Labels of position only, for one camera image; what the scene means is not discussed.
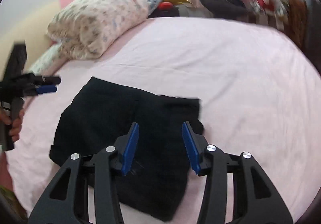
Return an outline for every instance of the red object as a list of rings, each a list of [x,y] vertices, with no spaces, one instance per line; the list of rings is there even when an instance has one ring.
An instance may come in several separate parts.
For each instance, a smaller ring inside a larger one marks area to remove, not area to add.
[[[257,2],[259,3],[260,7],[263,8],[264,10],[266,9],[270,11],[275,10],[274,2],[272,0],[269,0],[268,4],[266,4],[264,0],[257,0]]]
[[[171,10],[172,8],[174,7],[174,5],[170,2],[161,2],[159,5],[158,5],[158,9],[161,10],[161,11],[168,11],[168,10]]]

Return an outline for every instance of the metal screw cap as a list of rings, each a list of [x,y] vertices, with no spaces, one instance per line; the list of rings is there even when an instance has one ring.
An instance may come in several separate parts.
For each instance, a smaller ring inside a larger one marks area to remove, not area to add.
[[[208,151],[215,151],[215,150],[216,150],[216,147],[215,147],[214,145],[208,145],[208,146],[206,147],[206,149],[207,149]]]
[[[249,152],[243,152],[243,157],[245,158],[245,159],[249,159],[249,158],[251,158],[252,157],[252,155],[249,153]]]
[[[116,148],[114,146],[108,146],[106,148],[106,152],[113,152],[114,150],[116,150]]]
[[[78,153],[74,153],[74,154],[72,154],[72,155],[70,156],[70,158],[71,158],[72,160],[77,160],[77,159],[79,158],[79,154],[78,154]]]

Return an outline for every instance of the black handle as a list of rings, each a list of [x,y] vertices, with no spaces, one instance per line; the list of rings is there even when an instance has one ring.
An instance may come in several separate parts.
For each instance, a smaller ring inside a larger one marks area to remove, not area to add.
[[[215,151],[205,148],[204,153],[211,160],[212,168],[206,178],[197,224],[224,223],[227,202],[226,154],[217,147]]]
[[[11,104],[2,104],[3,109],[6,111],[13,122],[19,117],[20,110],[23,108],[24,100],[22,98],[14,98]],[[0,122],[0,143],[2,144],[3,151],[11,151],[14,149],[12,137],[9,135],[12,125],[5,125]]]
[[[96,154],[95,162],[95,215],[96,223],[124,224],[115,176],[111,173],[110,160],[117,155],[117,150],[106,149]]]

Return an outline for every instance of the pillow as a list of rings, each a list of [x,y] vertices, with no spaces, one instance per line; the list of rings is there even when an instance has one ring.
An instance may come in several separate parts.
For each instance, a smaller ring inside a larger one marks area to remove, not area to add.
[[[28,72],[35,75],[51,76],[67,61],[68,58],[61,53],[61,44],[55,44],[30,66]]]
[[[95,59],[147,15],[147,0],[75,0],[54,16],[48,35],[68,58]]]
[[[26,68],[47,51],[52,45],[52,41],[45,35],[48,23],[56,13],[72,1],[55,0],[43,5],[0,36],[0,78],[3,76],[3,68],[15,42],[26,42],[28,53]]]

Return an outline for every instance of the black cloth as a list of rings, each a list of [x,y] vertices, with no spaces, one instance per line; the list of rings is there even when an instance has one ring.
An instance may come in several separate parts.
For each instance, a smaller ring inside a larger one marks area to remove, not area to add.
[[[160,10],[158,7],[151,13],[148,18],[156,18],[156,17],[173,17],[179,16],[179,9],[174,6],[172,9],[164,11]]]
[[[200,0],[216,18],[233,19],[248,13],[240,0]]]
[[[91,78],[62,113],[50,158],[62,165],[73,153],[82,156],[112,145],[139,124],[132,172],[116,180],[120,202],[169,221],[187,184],[189,161],[181,127],[188,120],[197,134],[199,100],[168,96]]]

